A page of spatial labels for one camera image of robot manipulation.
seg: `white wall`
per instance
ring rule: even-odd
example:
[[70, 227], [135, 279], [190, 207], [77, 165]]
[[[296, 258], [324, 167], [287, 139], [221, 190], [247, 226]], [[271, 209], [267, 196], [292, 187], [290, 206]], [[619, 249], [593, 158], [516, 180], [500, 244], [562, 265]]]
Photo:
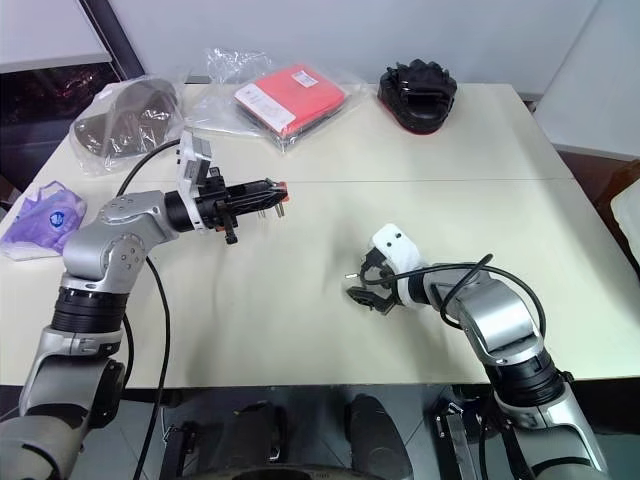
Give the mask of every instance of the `white wall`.
[[436, 60], [461, 82], [511, 83], [541, 95], [597, 0], [110, 0], [148, 72], [204, 72], [203, 49], [264, 50], [349, 66]]
[[560, 148], [640, 158], [640, 1], [601, 0], [535, 117]]
[[0, 73], [110, 61], [78, 0], [0, 1]]

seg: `wire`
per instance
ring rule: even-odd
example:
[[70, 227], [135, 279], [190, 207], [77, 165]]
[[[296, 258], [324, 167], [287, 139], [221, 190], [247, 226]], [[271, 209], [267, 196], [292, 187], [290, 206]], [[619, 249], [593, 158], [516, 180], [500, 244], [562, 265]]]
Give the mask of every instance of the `wire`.
[[[417, 270], [411, 270], [409, 272], [399, 273], [397, 275], [389, 275], [389, 276], [381, 278], [381, 279], [367, 280], [367, 279], [361, 277], [361, 280], [362, 280], [362, 283], [365, 284], [365, 285], [384, 285], [384, 284], [388, 284], [390, 282], [394, 282], [394, 281], [397, 281], [397, 280], [402, 280], [403, 278], [415, 277], [417, 275], [424, 275], [426, 273], [442, 272], [442, 271], [446, 271], [446, 270], [473, 269], [478, 265], [478, 263], [469, 263], [469, 262], [465, 262], [465, 263], [446, 263], [446, 264], [443, 264], [443, 265], [433, 265], [431, 267], [419, 268]], [[540, 330], [540, 335], [542, 335], [544, 337], [546, 335], [546, 332], [547, 332], [547, 317], [546, 317], [546, 315], [544, 313], [544, 308], [542, 307], [542, 303], [540, 302], [540, 299], [538, 298], [536, 293], [533, 291], [533, 289], [529, 285], [527, 285], [523, 280], [521, 280], [518, 277], [516, 277], [513, 273], [507, 272], [506, 270], [502, 270], [501, 268], [492, 267], [490, 265], [483, 265], [480, 270], [485, 271], [485, 272], [495, 273], [496, 275], [500, 275], [500, 276], [512, 281], [513, 283], [518, 285], [518, 287], [520, 287], [527, 294], [527, 296], [533, 302], [533, 305], [534, 305], [534, 307], [536, 309], [536, 312], [538, 314], [538, 329]]]
[[[477, 263], [448, 263], [444, 265], [434, 265], [432, 267], [419, 268], [417, 270], [412, 270], [410, 272], [404, 272], [397, 275], [389, 275], [381, 279], [376, 280], [367, 280], [364, 278], [363, 272], [360, 272], [360, 278], [362, 283], [365, 285], [384, 285], [390, 282], [402, 280], [403, 278], [411, 278], [417, 275], [425, 275], [427, 273], [433, 272], [441, 272], [446, 270], [462, 270], [469, 269], [469, 271], [460, 279], [458, 283], [454, 285], [454, 287], [447, 293], [445, 296], [442, 305], [440, 306], [440, 318], [449, 326], [461, 329], [460, 325], [452, 322], [447, 318], [447, 305], [451, 302], [451, 300], [455, 297], [455, 295], [467, 284], [467, 282], [473, 278], [479, 271], [486, 271], [495, 273], [500, 275], [516, 285], [518, 285], [524, 292], [531, 298], [533, 305], [536, 308], [536, 312], [538, 315], [538, 328], [540, 330], [540, 335], [544, 338], [547, 333], [547, 317], [544, 313], [544, 308], [542, 307], [542, 303], [540, 299], [533, 291], [533, 289], [527, 285], [523, 280], [516, 277], [514, 274], [507, 272], [506, 270], [502, 270], [500, 268], [488, 266], [489, 263], [493, 259], [492, 254], [487, 254]], [[480, 422], [480, 438], [478, 445], [478, 457], [480, 462], [480, 476], [482, 480], [488, 480], [489, 475], [487, 471], [487, 452], [486, 452], [486, 441], [487, 441], [487, 429], [489, 428], [489, 412], [493, 400], [493, 389], [489, 391], [489, 397], [487, 399], [487, 403], [485, 408], [483, 409], [482, 420]]]
[[489, 480], [489, 474], [487, 473], [487, 429], [489, 428], [489, 416], [491, 413], [491, 407], [493, 403], [493, 388], [489, 391], [489, 396], [485, 402], [480, 415], [482, 420], [480, 421], [480, 438], [478, 439], [478, 458], [480, 461], [480, 477], [481, 480]]
[[451, 290], [449, 290], [449, 293], [447, 293], [447, 295], [444, 297], [444, 301], [442, 302], [442, 305], [440, 305], [440, 318], [444, 323], [446, 323], [447, 325], [453, 328], [457, 328], [458, 330], [462, 330], [460, 323], [452, 322], [447, 318], [447, 306], [449, 305], [449, 302], [453, 300], [453, 297], [455, 297], [457, 293], [462, 289], [462, 287], [464, 287], [469, 282], [469, 280], [475, 277], [476, 274], [480, 270], [482, 270], [482, 267], [484, 267], [487, 263], [489, 263], [492, 258], [493, 258], [493, 255], [490, 253], [482, 257], [482, 259], [478, 263], [476, 263], [475, 267], [469, 270], [469, 272], [467, 272], [467, 274], [464, 277], [462, 277], [462, 279], [460, 279], [460, 281], [456, 283]]
[[[118, 189], [116, 196], [119, 197], [124, 195], [127, 187], [133, 180], [133, 177], [140, 171], [140, 169], [154, 156], [163, 152], [164, 150], [178, 145], [180, 140], [171, 140], [170, 142], [164, 143], [152, 151], [147, 153], [134, 167], [131, 169], [127, 177], [122, 182], [122, 185]], [[151, 269], [151, 273], [153, 274], [153, 278], [158, 285], [158, 291], [160, 293], [160, 299], [162, 300], [162, 308], [164, 309], [164, 324], [165, 324], [165, 340], [164, 340], [164, 356], [162, 358], [162, 367], [160, 369], [160, 378], [158, 379], [158, 387], [156, 389], [156, 398], [153, 402], [153, 409], [151, 410], [151, 418], [149, 419], [149, 425], [147, 426], [147, 433], [144, 437], [144, 443], [142, 444], [142, 450], [140, 451], [140, 456], [138, 457], [138, 464], [136, 466], [135, 473], [133, 474], [134, 480], [139, 480], [142, 475], [142, 470], [144, 469], [144, 462], [147, 458], [147, 453], [149, 452], [149, 446], [151, 444], [151, 438], [153, 437], [153, 431], [156, 426], [156, 420], [158, 418], [158, 410], [160, 409], [160, 402], [162, 401], [162, 393], [164, 391], [164, 381], [167, 376], [167, 367], [169, 365], [169, 352], [171, 348], [171, 313], [169, 312], [169, 304], [167, 302], [167, 296], [164, 292], [164, 287], [162, 286], [162, 280], [160, 279], [160, 275], [158, 274], [158, 270], [156, 266], [153, 264], [149, 257], [146, 258], [147, 265], [149, 265], [149, 269]], [[131, 330], [131, 324], [129, 323], [129, 319], [125, 314], [123, 319], [124, 331], [127, 338], [127, 345], [129, 347], [129, 357], [127, 360], [127, 369], [125, 371], [124, 385], [127, 385], [129, 381], [129, 377], [131, 376], [131, 370], [133, 369], [133, 361], [134, 361], [134, 341], [133, 341], [133, 332]]]
[[160, 426], [162, 427], [162, 441], [164, 444], [167, 444], [167, 434], [169, 431], [166, 428], [166, 423], [164, 420], [164, 407], [160, 407]]
[[134, 359], [134, 347], [133, 347], [133, 332], [131, 331], [131, 324], [129, 323], [129, 317], [127, 314], [124, 314], [122, 318], [122, 323], [124, 324], [124, 333], [127, 337], [127, 369], [124, 372], [124, 382], [122, 384], [122, 389], [127, 388], [127, 383], [129, 383], [129, 377], [131, 377], [131, 370], [133, 370], [133, 359]]
[[167, 296], [164, 293], [162, 281], [158, 270], [149, 257], [147, 257], [147, 265], [153, 273], [153, 277], [158, 284], [158, 291], [160, 292], [160, 299], [162, 300], [162, 308], [164, 309], [164, 356], [162, 358], [162, 368], [160, 369], [160, 379], [158, 380], [158, 388], [156, 389], [156, 398], [153, 402], [153, 410], [151, 411], [151, 418], [149, 419], [149, 426], [147, 427], [147, 434], [144, 437], [144, 443], [142, 444], [142, 450], [140, 451], [140, 457], [138, 458], [138, 465], [136, 471], [133, 474], [133, 479], [138, 480], [142, 474], [144, 468], [144, 461], [147, 458], [149, 452], [149, 445], [151, 444], [151, 438], [153, 437], [153, 430], [156, 426], [156, 419], [158, 418], [158, 410], [160, 409], [160, 402], [162, 401], [162, 392], [164, 391], [164, 379], [167, 375], [167, 366], [169, 365], [169, 351], [171, 345], [171, 313], [169, 312], [169, 304], [167, 303]]
[[489, 475], [487, 473], [487, 451], [486, 451], [486, 443], [487, 443], [487, 428], [488, 428], [488, 415], [485, 414], [482, 416], [482, 421], [480, 422], [480, 439], [478, 445], [478, 457], [480, 460], [480, 477], [482, 480], [489, 480]]
[[8, 410], [6, 412], [4, 412], [2, 415], [0, 415], [0, 422], [2, 420], [4, 420], [5, 418], [7, 418], [9, 415], [11, 415], [13, 412], [15, 412], [16, 410], [18, 410], [18, 408], [20, 408], [20, 405], [16, 405], [15, 407], [13, 407], [11, 410]]
[[167, 148], [171, 148], [179, 144], [180, 144], [180, 139], [171, 140], [170, 142], [163, 143], [162, 145], [154, 148], [149, 153], [147, 153], [144, 157], [142, 157], [142, 159], [138, 163], [136, 163], [136, 165], [131, 169], [131, 171], [129, 172], [129, 175], [127, 175], [127, 178], [125, 178], [124, 182], [122, 182], [122, 185], [120, 185], [120, 189], [118, 190], [118, 193], [116, 193], [116, 197], [119, 197], [120, 195], [124, 195], [124, 191], [127, 189], [129, 184], [131, 183], [131, 180], [133, 180], [133, 177], [136, 176], [136, 174], [140, 171], [140, 169], [144, 167], [144, 165], [149, 160], [151, 160], [160, 152], [165, 151]]

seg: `purple face mask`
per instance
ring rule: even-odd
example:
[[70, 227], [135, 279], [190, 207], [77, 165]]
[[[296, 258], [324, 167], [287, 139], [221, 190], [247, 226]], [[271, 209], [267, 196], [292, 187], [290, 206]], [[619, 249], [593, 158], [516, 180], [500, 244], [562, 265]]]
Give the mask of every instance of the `purple face mask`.
[[80, 197], [61, 183], [51, 182], [38, 190], [35, 199], [24, 199], [20, 213], [0, 239], [0, 250], [14, 260], [61, 254], [86, 211], [87, 204]]

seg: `plastic bag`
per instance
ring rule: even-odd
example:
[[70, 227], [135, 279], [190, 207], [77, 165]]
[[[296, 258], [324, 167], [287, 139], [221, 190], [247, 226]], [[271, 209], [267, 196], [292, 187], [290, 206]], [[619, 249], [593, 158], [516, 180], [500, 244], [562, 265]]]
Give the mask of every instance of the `plastic bag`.
[[354, 75], [277, 62], [264, 52], [216, 48], [207, 59], [212, 83], [187, 113], [187, 125], [266, 137], [283, 152], [368, 91]]
[[107, 85], [71, 124], [69, 138], [83, 171], [130, 168], [144, 154], [180, 136], [183, 85], [140, 77]]
[[51, 182], [32, 198], [25, 197], [14, 222], [0, 238], [0, 251], [13, 260], [60, 255], [86, 211], [84, 200], [61, 183]]
[[236, 52], [223, 48], [207, 49], [207, 72], [211, 83], [195, 105], [186, 112], [190, 127], [260, 137], [263, 129], [238, 115], [233, 92], [238, 85], [276, 70], [276, 62], [264, 52]]

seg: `black cable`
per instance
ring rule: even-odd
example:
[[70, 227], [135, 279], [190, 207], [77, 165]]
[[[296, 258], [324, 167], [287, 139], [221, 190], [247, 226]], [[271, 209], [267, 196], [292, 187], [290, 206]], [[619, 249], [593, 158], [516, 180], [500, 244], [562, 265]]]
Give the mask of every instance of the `black cable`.
[[124, 333], [127, 338], [127, 369], [124, 372], [124, 382], [122, 384], [122, 389], [127, 388], [127, 383], [129, 383], [129, 377], [131, 377], [131, 370], [133, 370], [133, 359], [134, 359], [134, 347], [133, 347], [133, 332], [131, 331], [131, 324], [129, 323], [129, 317], [127, 314], [124, 314], [122, 317], [122, 323], [124, 324]]
[[[434, 273], [434, 272], [442, 272], [445, 270], [466, 270], [474, 268], [477, 263], [446, 263], [442, 265], [433, 265], [431, 267], [418, 268], [417, 270], [411, 270], [409, 272], [399, 273], [397, 275], [389, 275], [388, 277], [384, 277], [377, 280], [367, 280], [365, 278], [361, 278], [362, 283], [365, 285], [384, 285], [390, 282], [394, 282], [397, 280], [402, 280], [403, 278], [414, 277], [416, 275], [424, 275], [426, 273]], [[516, 285], [518, 285], [524, 292], [531, 298], [533, 305], [538, 314], [538, 328], [540, 330], [540, 334], [544, 337], [547, 332], [547, 317], [544, 313], [544, 308], [542, 307], [542, 303], [540, 299], [532, 290], [532, 288], [527, 285], [524, 281], [520, 280], [514, 274], [507, 272], [506, 270], [502, 270], [501, 268], [492, 267], [490, 265], [484, 265], [481, 270], [485, 272], [495, 273], [496, 275], [500, 275]]]
[[160, 369], [160, 379], [158, 380], [158, 388], [156, 390], [156, 398], [153, 402], [153, 410], [151, 411], [151, 418], [149, 419], [149, 426], [147, 427], [147, 434], [144, 437], [144, 443], [142, 444], [142, 450], [140, 451], [140, 457], [138, 458], [138, 465], [136, 471], [133, 474], [133, 480], [138, 480], [142, 474], [144, 468], [144, 461], [147, 458], [149, 451], [149, 445], [151, 444], [151, 438], [153, 437], [153, 430], [156, 426], [156, 420], [158, 418], [158, 411], [160, 409], [160, 402], [162, 401], [162, 392], [164, 391], [164, 379], [167, 375], [167, 366], [169, 365], [169, 350], [171, 345], [171, 314], [169, 312], [169, 304], [167, 303], [167, 297], [162, 287], [162, 281], [158, 270], [149, 257], [147, 257], [147, 265], [153, 273], [153, 277], [158, 284], [158, 291], [160, 292], [160, 298], [162, 299], [162, 308], [164, 308], [164, 328], [165, 328], [165, 340], [164, 340], [164, 356], [162, 358], [162, 368]]
[[138, 163], [136, 163], [135, 167], [131, 169], [131, 171], [129, 172], [129, 175], [127, 175], [127, 178], [124, 179], [124, 182], [122, 182], [122, 185], [118, 190], [118, 193], [116, 193], [116, 197], [119, 197], [120, 195], [124, 195], [124, 191], [127, 189], [129, 184], [131, 183], [131, 180], [133, 180], [133, 177], [136, 176], [138, 171], [140, 171], [140, 169], [144, 167], [145, 163], [147, 163], [149, 160], [151, 160], [160, 152], [165, 151], [167, 148], [170, 148], [179, 144], [180, 144], [180, 139], [171, 140], [170, 142], [163, 143], [162, 145], [154, 148], [149, 153], [147, 153], [144, 157], [142, 157], [142, 159]]
[[[129, 172], [127, 177], [122, 182], [122, 185], [118, 189], [116, 196], [119, 197], [124, 195], [125, 190], [133, 180], [133, 177], [140, 171], [140, 169], [160, 152], [163, 152], [167, 148], [178, 145], [180, 140], [171, 140], [170, 142], [164, 143], [152, 151], [147, 153]], [[160, 409], [160, 402], [162, 401], [162, 392], [164, 391], [164, 380], [167, 375], [167, 367], [169, 365], [169, 351], [171, 348], [171, 314], [169, 312], [169, 304], [167, 303], [167, 296], [164, 292], [164, 287], [162, 286], [162, 280], [160, 279], [160, 275], [158, 274], [158, 270], [155, 265], [151, 261], [149, 257], [146, 258], [147, 265], [151, 269], [151, 273], [153, 274], [153, 278], [158, 285], [158, 291], [160, 292], [160, 299], [162, 300], [162, 308], [164, 309], [164, 323], [165, 323], [165, 342], [164, 342], [164, 356], [162, 358], [162, 367], [160, 369], [160, 378], [158, 379], [158, 387], [156, 389], [156, 398], [153, 402], [153, 409], [151, 411], [151, 418], [149, 419], [149, 425], [147, 426], [147, 433], [144, 437], [144, 443], [142, 444], [142, 450], [140, 451], [140, 457], [138, 458], [138, 464], [136, 466], [136, 471], [133, 474], [134, 480], [139, 480], [140, 475], [142, 475], [142, 470], [144, 469], [144, 462], [147, 458], [147, 453], [149, 452], [149, 445], [151, 444], [151, 438], [153, 437], [153, 430], [156, 426], [156, 420], [158, 418], [158, 410]], [[133, 332], [131, 330], [131, 324], [129, 323], [129, 319], [125, 314], [123, 317], [124, 323], [124, 331], [127, 338], [127, 345], [129, 347], [129, 358], [127, 363], [127, 369], [125, 371], [125, 380], [124, 385], [127, 385], [129, 381], [129, 377], [131, 376], [131, 370], [133, 369], [133, 360], [134, 360], [134, 342], [133, 342]]]
[[449, 305], [449, 302], [453, 300], [453, 297], [455, 297], [456, 294], [462, 289], [462, 287], [464, 287], [469, 280], [475, 277], [476, 274], [480, 270], [482, 270], [482, 267], [484, 267], [487, 263], [489, 263], [492, 258], [493, 258], [493, 255], [490, 253], [482, 257], [482, 259], [478, 263], [476, 263], [475, 267], [469, 270], [469, 272], [467, 272], [467, 274], [464, 277], [462, 277], [460, 281], [456, 283], [451, 290], [449, 290], [449, 293], [447, 293], [446, 297], [444, 297], [444, 300], [442, 301], [442, 305], [440, 305], [440, 318], [444, 323], [446, 323], [447, 325], [453, 328], [457, 328], [458, 330], [462, 330], [460, 323], [453, 322], [447, 318], [447, 306]]
[[489, 480], [489, 475], [487, 473], [487, 452], [486, 452], [486, 443], [487, 443], [487, 428], [488, 428], [488, 415], [485, 412], [485, 415], [482, 416], [482, 421], [480, 422], [480, 439], [478, 440], [478, 457], [480, 460], [480, 478], [482, 480]]

